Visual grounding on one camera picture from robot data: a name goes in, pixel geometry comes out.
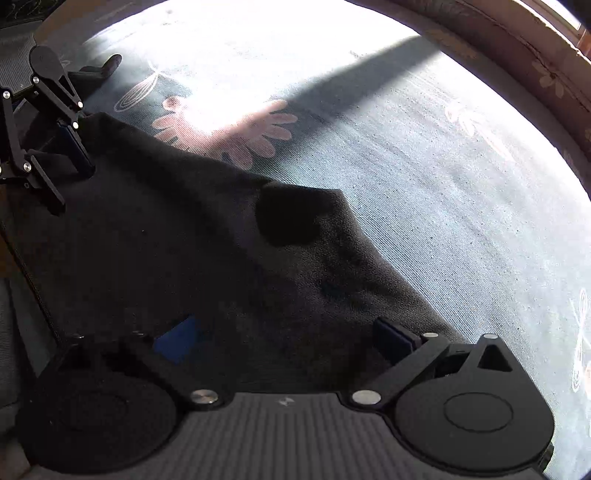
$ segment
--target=gray fabric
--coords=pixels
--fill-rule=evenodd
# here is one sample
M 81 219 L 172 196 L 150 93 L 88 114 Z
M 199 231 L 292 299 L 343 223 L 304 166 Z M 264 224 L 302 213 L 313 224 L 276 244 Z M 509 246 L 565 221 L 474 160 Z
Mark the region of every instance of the gray fabric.
M 55 353 L 56 343 L 25 279 L 17 274 L 8 281 L 18 331 L 33 373 L 39 376 Z
M 0 281 L 0 408 L 16 402 L 20 381 L 10 296 Z
M 33 32 L 41 22 L 29 22 L 0 30 L 0 86 L 14 94 L 31 86 L 29 52 L 35 46 Z

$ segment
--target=dark gray towel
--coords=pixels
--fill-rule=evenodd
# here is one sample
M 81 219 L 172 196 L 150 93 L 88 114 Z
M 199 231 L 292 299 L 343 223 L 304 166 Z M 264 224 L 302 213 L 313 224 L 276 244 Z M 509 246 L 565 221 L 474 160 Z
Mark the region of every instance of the dark gray towel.
M 380 256 L 339 190 L 179 151 L 101 113 L 80 134 L 94 177 L 47 166 L 64 216 L 28 191 L 9 194 L 21 255 L 66 333 L 157 335 L 193 314 L 215 345 L 204 369 L 224 365 L 238 390 L 294 393 L 384 368 L 368 356 L 377 316 L 458 338 Z

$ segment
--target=pink flower print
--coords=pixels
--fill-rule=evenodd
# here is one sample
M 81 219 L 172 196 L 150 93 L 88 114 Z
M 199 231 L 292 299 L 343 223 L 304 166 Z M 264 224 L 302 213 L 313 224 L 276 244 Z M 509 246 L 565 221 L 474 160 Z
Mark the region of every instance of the pink flower print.
M 272 100 L 254 113 L 222 122 L 212 116 L 204 118 L 193 100 L 167 98 L 163 107 L 172 113 L 154 120 L 152 126 L 162 130 L 155 137 L 163 142 L 172 140 L 172 146 L 181 150 L 218 160 L 226 153 L 234 165 L 246 170 L 252 167 L 253 153 L 273 158 L 275 147 L 269 138 L 290 140 L 291 132 L 279 125 L 297 121 L 290 113 L 274 113 L 287 106 L 285 100 Z

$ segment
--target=silver screw head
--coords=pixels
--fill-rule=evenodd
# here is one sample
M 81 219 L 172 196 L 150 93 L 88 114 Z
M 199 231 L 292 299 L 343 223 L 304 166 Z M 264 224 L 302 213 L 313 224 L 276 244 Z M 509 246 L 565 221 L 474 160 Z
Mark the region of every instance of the silver screw head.
M 351 399 L 359 405 L 375 405 L 382 400 L 382 395 L 373 390 L 357 390 L 351 395 Z
M 219 400 L 219 396 L 213 390 L 195 390 L 191 392 L 191 401 L 197 405 L 211 405 Z

